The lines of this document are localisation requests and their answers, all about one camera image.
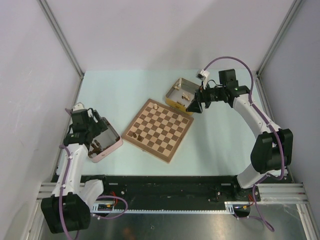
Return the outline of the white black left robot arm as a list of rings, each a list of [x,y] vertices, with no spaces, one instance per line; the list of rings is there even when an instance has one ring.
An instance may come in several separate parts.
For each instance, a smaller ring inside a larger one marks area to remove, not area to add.
[[[94,138],[107,130],[105,120],[92,108],[73,109],[72,123],[60,148],[64,163],[50,197],[43,198],[41,210],[53,234],[85,230],[91,222],[91,208],[96,199],[105,200],[111,188],[100,179],[89,180],[80,188],[81,170]]]

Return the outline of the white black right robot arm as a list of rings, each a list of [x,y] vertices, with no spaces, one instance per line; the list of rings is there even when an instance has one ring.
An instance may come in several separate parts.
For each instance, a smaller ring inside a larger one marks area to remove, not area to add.
[[[201,80],[200,87],[187,112],[199,113],[213,102],[230,105],[247,123],[255,137],[250,154],[250,165],[236,176],[235,185],[230,188],[231,196],[242,201],[249,194],[249,188],[271,177],[281,180],[285,167],[291,164],[293,133],[274,123],[253,101],[252,91],[245,85],[239,85],[234,69],[219,71],[219,84],[210,87],[209,72],[199,70],[196,74]]]

